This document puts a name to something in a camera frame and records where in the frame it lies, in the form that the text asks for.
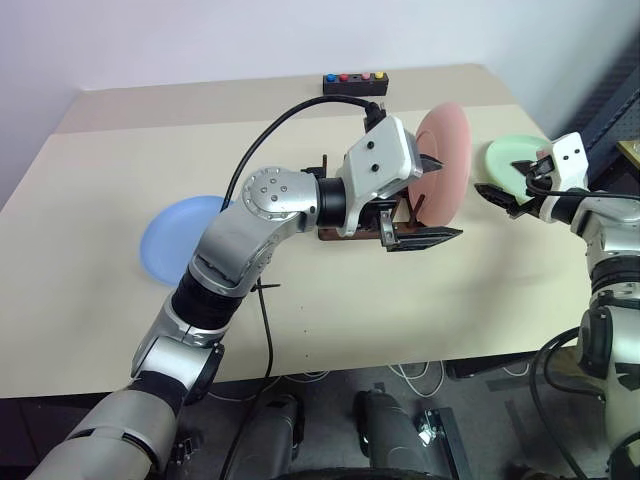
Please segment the plate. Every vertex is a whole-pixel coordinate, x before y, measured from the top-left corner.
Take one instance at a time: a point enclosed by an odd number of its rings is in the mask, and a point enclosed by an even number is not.
[[[140,263],[151,278],[178,285],[200,237],[220,213],[222,201],[215,195],[186,198],[149,223],[140,240]]]

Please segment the gray floor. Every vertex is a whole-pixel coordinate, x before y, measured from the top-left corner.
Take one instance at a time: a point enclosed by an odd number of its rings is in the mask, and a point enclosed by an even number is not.
[[[415,384],[422,391],[429,391],[438,377],[438,364],[434,363],[429,374]],[[270,390],[293,392],[304,398],[305,440],[293,470],[368,466],[358,447],[351,407],[357,391],[368,390],[380,382],[410,415],[428,408],[453,408],[475,479],[504,478],[504,467],[509,462],[570,476],[537,416],[526,377],[510,377],[495,370],[464,380],[447,378],[435,397],[422,399],[386,367],[331,372],[324,380],[308,385],[281,379]],[[256,382],[234,382],[214,385],[212,391],[242,397],[255,391],[256,386]],[[590,397],[556,392],[546,385],[541,386],[541,395],[585,473],[592,478],[606,476],[601,404]],[[201,450],[180,468],[172,468],[169,478],[217,478],[246,406],[208,397],[187,408],[181,425],[189,434],[199,432],[203,439]]]

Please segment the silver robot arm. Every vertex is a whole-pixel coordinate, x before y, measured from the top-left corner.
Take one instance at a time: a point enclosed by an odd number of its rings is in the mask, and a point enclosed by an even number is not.
[[[611,478],[627,478],[623,469],[640,471],[640,201],[583,196],[584,152],[580,135],[571,133],[553,142],[538,162],[515,161],[534,194],[523,205],[493,185],[477,184],[476,190],[512,218],[527,213],[547,223],[562,221],[586,242],[592,297],[581,321],[576,360],[585,373],[606,382],[609,470]]]
[[[353,235],[367,202],[403,189],[423,166],[437,168],[429,162],[388,116],[349,150],[336,178],[279,167],[254,172],[202,236],[135,353],[131,384],[105,397],[29,478],[142,479],[152,467],[162,471],[181,407],[208,391],[231,317],[276,247],[316,224]]]

